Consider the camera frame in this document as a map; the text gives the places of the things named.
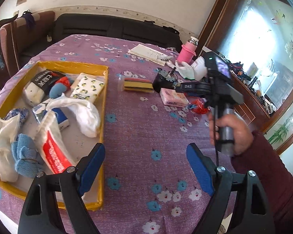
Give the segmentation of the maroon sleeve forearm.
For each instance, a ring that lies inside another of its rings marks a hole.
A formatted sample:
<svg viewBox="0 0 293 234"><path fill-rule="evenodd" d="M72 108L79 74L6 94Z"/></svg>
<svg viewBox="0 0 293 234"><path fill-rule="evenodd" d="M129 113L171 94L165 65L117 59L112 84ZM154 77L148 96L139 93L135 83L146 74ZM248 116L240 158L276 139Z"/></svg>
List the maroon sleeve forearm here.
<svg viewBox="0 0 293 234"><path fill-rule="evenodd" d="M265 190L274 217L276 233L293 233L293 175L260 132L242 154L231 158L237 173L253 170Z"/></svg>

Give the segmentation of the person right hand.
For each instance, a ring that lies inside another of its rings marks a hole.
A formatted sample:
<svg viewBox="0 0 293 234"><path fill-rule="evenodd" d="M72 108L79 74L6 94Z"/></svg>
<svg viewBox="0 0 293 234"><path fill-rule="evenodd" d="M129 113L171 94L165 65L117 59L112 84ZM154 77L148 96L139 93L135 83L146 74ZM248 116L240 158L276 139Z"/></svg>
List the person right hand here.
<svg viewBox="0 0 293 234"><path fill-rule="evenodd" d="M227 114L214 121L214 116L211 112L208 114L210 143L215 145L215 140L219 140L219 129L229 126L233 129L234 136L234 155L244 153L251 145L254 137L245 123L237 114Z"/></svg>

